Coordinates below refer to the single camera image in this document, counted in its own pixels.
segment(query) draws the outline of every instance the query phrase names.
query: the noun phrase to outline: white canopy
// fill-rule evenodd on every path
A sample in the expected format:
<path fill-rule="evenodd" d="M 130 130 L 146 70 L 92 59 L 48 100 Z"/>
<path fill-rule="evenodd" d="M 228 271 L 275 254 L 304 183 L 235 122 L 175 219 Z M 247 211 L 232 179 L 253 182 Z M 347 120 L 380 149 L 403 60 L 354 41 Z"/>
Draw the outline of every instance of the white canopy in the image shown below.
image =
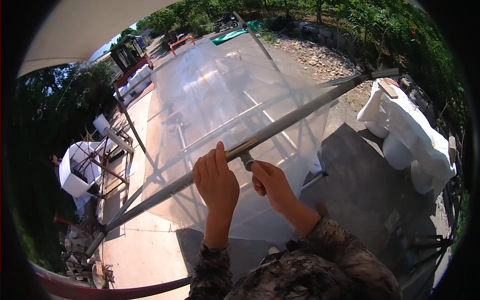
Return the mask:
<path fill-rule="evenodd" d="M 34 37 L 18 77 L 85 61 L 117 34 L 178 0 L 62 0 Z"/>

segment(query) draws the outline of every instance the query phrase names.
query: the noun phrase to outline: hand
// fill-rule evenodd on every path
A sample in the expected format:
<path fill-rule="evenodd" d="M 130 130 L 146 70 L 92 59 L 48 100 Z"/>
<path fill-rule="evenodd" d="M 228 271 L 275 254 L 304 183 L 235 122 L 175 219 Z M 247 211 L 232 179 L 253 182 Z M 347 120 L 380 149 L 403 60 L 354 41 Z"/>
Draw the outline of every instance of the hand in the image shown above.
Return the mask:
<path fill-rule="evenodd" d="M 283 214 L 289 204 L 297 201 L 282 169 L 274 165 L 256 160 L 252 165 L 253 189 L 260 196 L 268 196 L 274 210 Z"/>
<path fill-rule="evenodd" d="M 208 207 L 204 241 L 214 248 L 226 248 L 240 186 L 235 174 L 228 169 L 222 142 L 197 160 L 193 166 L 193 182 Z"/>
<path fill-rule="evenodd" d="M 282 214 L 301 236 L 306 237 L 317 224 L 318 213 L 295 197 L 280 168 L 258 160 L 250 168 L 253 189 L 262 197 L 267 195 L 272 208 Z"/>

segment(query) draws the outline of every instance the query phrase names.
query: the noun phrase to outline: wooden board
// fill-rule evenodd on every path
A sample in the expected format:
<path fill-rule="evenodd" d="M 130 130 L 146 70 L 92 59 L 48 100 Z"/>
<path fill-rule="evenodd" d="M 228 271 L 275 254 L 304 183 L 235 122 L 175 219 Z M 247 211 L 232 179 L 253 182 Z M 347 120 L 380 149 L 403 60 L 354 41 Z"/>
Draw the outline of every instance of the wooden board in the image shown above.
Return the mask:
<path fill-rule="evenodd" d="M 398 95 L 396 94 L 396 92 L 393 90 L 393 88 L 391 88 L 388 83 L 386 83 L 384 80 L 380 80 L 380 82 L 378 83 L 380 87 L 382 87 L 382 89 L 385 91 L 385 93 L 387 93 L 387 95 L 392 98 L 392 99 L 397 99 L 398 98 Z"/>

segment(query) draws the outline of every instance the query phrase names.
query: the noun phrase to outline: orange metal frame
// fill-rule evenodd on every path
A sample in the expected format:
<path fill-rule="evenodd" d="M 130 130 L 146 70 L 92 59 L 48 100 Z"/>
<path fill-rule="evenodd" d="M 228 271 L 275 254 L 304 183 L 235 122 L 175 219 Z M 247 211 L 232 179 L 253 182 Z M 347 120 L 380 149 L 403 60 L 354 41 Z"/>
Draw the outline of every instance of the orange metal frame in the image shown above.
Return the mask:
<path fill-rule="evenodd" d="M 172 51 L 173 56 L 176 55 L 176 54 L 175 54 L 175 51 L 173 51 L 173 46 L 178 45 L 178 44 L 180 44 L 181 42 L 183 42 L 183 41 L 185 41 L 185 40 L 187 40 L 187 39 L 191 39 L 191 40 L 192 40 L 192 43 L 195 45 L 195 41 L 193 40 L 193 37 L 192 37 L 192 36 L 186 36 L 186 37 L 184 37 L 183 39 L 181 39 L 180 41 L 175 42 L 175 43 L 173 43 L 172 45 L 170 45 L 170 50 Z"/>

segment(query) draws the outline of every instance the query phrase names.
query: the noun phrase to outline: finger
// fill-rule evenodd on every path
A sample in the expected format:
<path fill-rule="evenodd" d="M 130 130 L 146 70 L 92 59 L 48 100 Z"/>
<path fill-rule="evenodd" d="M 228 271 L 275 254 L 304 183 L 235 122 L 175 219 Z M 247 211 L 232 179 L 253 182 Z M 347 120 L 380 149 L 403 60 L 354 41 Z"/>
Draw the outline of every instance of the finger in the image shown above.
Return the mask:
<path fill-rule="evenodd" d="M 198 162 L 200 161 L 201 157 L 199 157 L 197 159 L 197 162 L 195 163 L 195 166 L 193 166 L 193 170 L 192 170 L 192 173 L 193 173 L 193 182 L 195 183 L 195 185 L 199 185 L 200 184 L 200 171 L 198 169 Z"/>
<path fill-rule="evenodd" d="M 255 160 L 255 162 L 257 162 L 263 170 L 265 170 L 265 172 L 268 174 L 268 175 L 272 175 L 274 174 L 277 170 L 280 170 L 279 168 L 277 168 L 276 166 L 272 165 L 271 163 L 267 163 L 266 161 L 261 161 L 261 160 Z"/>
<path fill-rule="evenodd" d="M 198 164 L 198 171 L 200 172 L 200 181 L 205 180 L 208 178 L 208 171 L 207 165 L 205 164 L 205 156 L 201 157 L 200 160 L 197 162 Z"/>
<path fill-rule="evenodd" d="M 250 169 L 252 169 L 253 175 L 265 186 L 270 179 L 270 175 L 268 175 L 256 160 L 252 163 Z"/>
<path fill-rule="evenodd" d="M 227 157 L 225 156 L 225 147 L 221 141 L 216 144 L 215 161 L 218 173 L 226 174 L 228 171 Z"/>
<path fill-rule="evenodd" d="M 206 155 L 206 165 L 207 165 L 208 176 L 218 175 L 218 170 L 216 169 L 216 162 L 215 162 L 215 152 L 216 152 L 216 149 L 212 149 Z"/>
<path fill-rule="evenodd" d="M 266 189 L 264 185 L 258 180 L 258 178 L 255 175 L 252 175 L 252 184 L 253 184 L 253 189 L 259 194 L 260 196 L 265 196 Z"/>

